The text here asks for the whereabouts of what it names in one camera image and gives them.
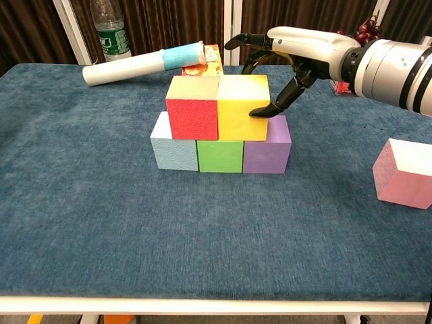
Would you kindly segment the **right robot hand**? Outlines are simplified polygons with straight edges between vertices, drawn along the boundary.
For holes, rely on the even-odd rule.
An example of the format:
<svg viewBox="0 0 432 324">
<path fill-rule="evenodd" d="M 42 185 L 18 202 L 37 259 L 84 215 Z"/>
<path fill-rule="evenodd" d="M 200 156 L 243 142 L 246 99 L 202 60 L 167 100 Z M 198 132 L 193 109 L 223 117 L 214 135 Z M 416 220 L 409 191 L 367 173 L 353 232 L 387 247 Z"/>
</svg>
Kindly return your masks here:
<svg viewBox="0 0 432 324">
<path fill-rule="evenodd" d="M 243 74 L 251 74 L 258 65 L 275 56 L 287 58 L 295 72 L 273 102 L 249 113 L 256 118 L 279 115 L 317 79 L 342 81 L 346 58 L 361 49 L 349 36 L 288 26 L 271 28 L 266 34 L 237 34 L 226 42 L 224 49 L 232 51 L 241 46 L 254 49 L 246 60 Z"/>
</svg>

